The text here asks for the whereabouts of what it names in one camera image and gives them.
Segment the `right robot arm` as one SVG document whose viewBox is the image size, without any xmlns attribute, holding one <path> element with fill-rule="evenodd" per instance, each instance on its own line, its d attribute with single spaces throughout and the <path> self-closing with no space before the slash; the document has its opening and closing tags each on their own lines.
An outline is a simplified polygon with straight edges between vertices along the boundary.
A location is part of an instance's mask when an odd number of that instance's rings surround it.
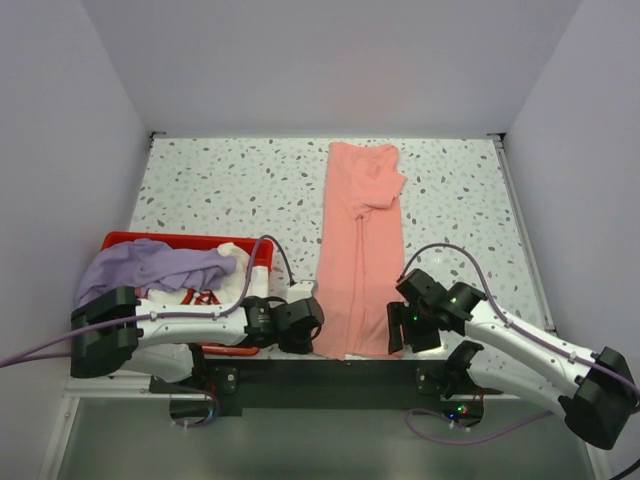
<svg viewBox="0 0 640 480">
<path fill-rule="evenodd" d="M 432 373 L 444 398 L 477 387 L 519 397 L 559 416 L 581 440 L 612 449 L 639 406 L 626 359 L 605 347 L 579 347 L 540 330 L 500 307 L 466 283 L 446 288 L 414 269 L 396 289 L 401 302 L 388 306 L 389 350 L 425 351 L 438 332 L 461 336 L 458 346 Z"/>
</svg>

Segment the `pink t shirt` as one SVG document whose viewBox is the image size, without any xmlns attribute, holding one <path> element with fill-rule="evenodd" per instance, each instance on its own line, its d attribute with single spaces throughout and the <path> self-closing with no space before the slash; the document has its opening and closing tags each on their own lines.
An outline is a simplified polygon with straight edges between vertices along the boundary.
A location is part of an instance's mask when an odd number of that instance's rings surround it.
<svg viewBox="0 0 640 480">
<path fill-rule="evenodd" d="M 388 354 L 387 305 L 404 266 L 398 160 L 390 144 L 329 147 L 316 291 L 324 324 L 313 342 L 322 357 Z"/>
</svg>

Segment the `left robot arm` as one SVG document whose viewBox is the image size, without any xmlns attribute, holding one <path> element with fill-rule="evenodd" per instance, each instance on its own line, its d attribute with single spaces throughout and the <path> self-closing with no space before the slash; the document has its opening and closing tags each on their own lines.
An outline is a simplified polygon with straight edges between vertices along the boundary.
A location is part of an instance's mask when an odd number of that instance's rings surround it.
<svg viewBox="0 0 640 480">
<path fill-rule="evenodd" d="M 196 392 L 207 380 L 207 368 L 196 361 L 197 345 L 276 345 L 308 354 L 323 323 L 321 306 L 311 296 L 291 303 L 250 296 L 239 305 L 171 305 L 117 287 L 72 313 L 70 374 L 89 379 L 127 370 Z"/>
</svg>

